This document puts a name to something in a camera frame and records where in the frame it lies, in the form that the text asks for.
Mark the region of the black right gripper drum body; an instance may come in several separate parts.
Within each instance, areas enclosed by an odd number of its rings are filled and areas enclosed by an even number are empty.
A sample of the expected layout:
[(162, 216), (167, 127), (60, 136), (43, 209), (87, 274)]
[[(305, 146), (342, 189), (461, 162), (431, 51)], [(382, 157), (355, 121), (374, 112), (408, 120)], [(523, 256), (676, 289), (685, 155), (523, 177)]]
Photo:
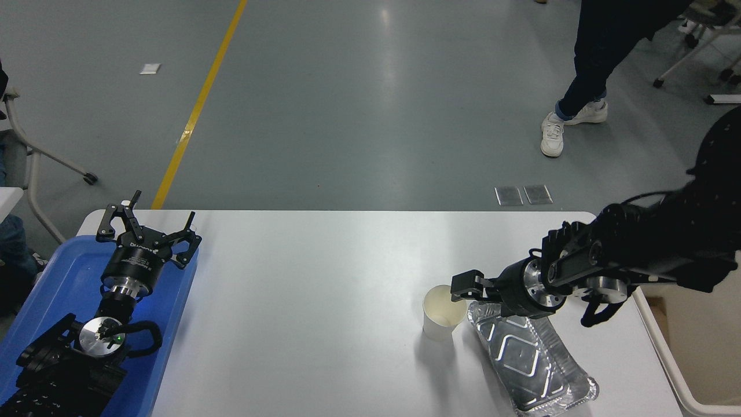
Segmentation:
[(500, 276), (495, 279), (497, 294), (501, 298), (500, 315), (502, 317), (526, 317), (527, 319), (541, 319), (544, 312), (535, 305), (535, 301), (527, 293), (524, 284), (526, 267), (532, 259), (521, 259), (507, 266)]

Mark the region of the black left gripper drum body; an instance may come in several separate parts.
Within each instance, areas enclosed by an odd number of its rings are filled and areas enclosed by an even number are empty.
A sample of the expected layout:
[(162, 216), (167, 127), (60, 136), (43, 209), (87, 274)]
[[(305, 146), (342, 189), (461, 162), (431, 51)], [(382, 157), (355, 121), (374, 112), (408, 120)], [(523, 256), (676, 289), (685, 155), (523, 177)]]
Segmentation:
[(138, 234), (133, 231), (123, 232), (114, 239), (113, 229), (101, 230), (101, 242), (116, 243), (113, 255), (101, 275), (103, 285), (114, 287), (130, 278), (141, 287), (156, 286), (164, 264), (173, 254), (175, 240), (149, 227), (143, 227), (140, 235), (143, 238), (141, 241), (137, 240)]

